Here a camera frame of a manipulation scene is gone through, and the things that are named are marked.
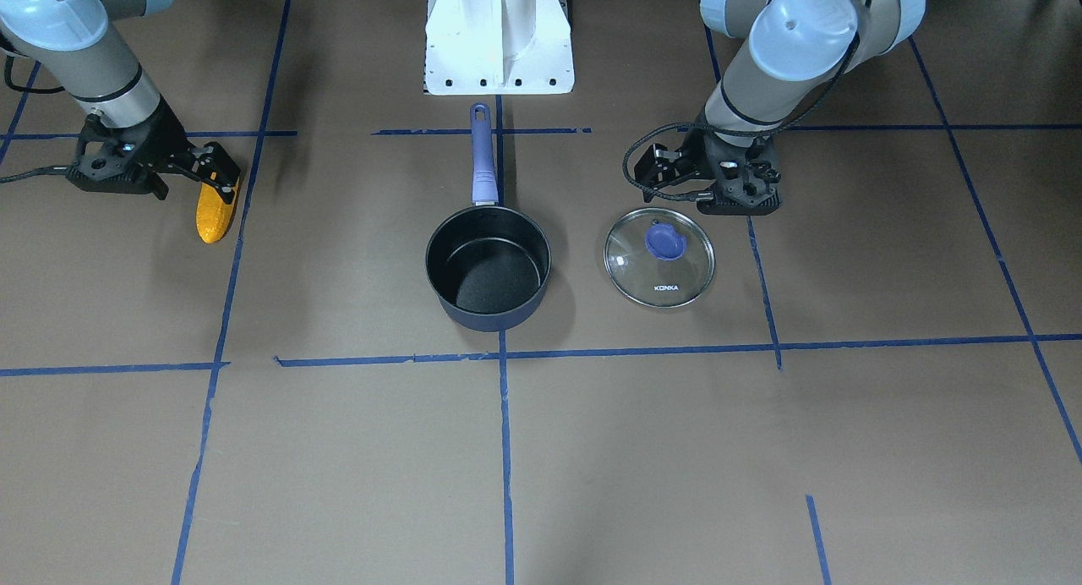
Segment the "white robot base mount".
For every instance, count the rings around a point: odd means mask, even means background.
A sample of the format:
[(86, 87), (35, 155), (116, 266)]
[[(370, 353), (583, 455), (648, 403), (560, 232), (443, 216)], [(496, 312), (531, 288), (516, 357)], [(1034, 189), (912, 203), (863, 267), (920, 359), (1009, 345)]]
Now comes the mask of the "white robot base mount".
[(425, 38), (428, 95), (573, 91), (571, 0), (428, 0)]

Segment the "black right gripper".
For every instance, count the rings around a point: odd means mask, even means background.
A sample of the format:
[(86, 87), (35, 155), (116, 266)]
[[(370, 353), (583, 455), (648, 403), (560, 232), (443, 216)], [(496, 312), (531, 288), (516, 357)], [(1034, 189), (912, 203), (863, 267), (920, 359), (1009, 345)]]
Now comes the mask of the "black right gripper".
[(140, 165), (151, 170), (144, 173), (142, 184), (145, 192), (159, 201), (169, 194), (159, 174), (179, 174), (212, 189), (236, 189), (241, 178), (240, 167), (219, 142), (208, 142), (202, 147), (192, 145), (166, 99), (159, 101), (150, 116), (133, 127), (105, 127), (103, 112), (90, 112), (85, 115), (79, 139), (90, 143), (89, 152), (96, 152), (104, 142), (131, 152)]

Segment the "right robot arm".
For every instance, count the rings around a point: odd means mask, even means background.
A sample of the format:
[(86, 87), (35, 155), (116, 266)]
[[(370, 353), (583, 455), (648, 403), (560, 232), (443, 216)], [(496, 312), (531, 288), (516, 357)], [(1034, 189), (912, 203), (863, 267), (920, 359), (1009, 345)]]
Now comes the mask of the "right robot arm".
[(3, 50), (37, 61), (85, 112), (70, 164), (53, 167), (85, 192), (151, 194), (164, 174), (194, 180), (230, 205), (240, 170), (216, 142), (193, 145), (116, 22), (173, 0), (1, 0)]

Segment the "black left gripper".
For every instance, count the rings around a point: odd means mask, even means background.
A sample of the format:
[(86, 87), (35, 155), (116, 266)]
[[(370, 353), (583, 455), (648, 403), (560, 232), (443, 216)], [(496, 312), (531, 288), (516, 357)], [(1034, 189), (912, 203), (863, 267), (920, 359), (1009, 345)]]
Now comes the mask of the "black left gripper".
[[(701, 201), (711, 199), (711, 182), (745, 182), (745, 191), (768, 191), (763, 184), (778, 189), (781, 173), (774, 139), (753, 138), (749, 145), (733, 145), (715, 132), (691, 128), (681, 149), (669, 150), (652, 145), (634, 165), (634, 180), (644, 180), (644, 200)], [(681, 185), (691, 191), (670, 192)]]

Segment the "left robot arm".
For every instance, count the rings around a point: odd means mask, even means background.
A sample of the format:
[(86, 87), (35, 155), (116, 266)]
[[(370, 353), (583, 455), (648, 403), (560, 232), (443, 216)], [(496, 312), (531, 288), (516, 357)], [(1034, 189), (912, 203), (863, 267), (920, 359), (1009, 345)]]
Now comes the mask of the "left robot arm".
[(704, 26), (741, 42), (686, 137), (646, 135), (625, 177), (645, 201), (692, 201), (708, 215), (781, 205), (774, 138), (822, 103), (839, 78), (915, 34), (925, 0), (700, 0)]

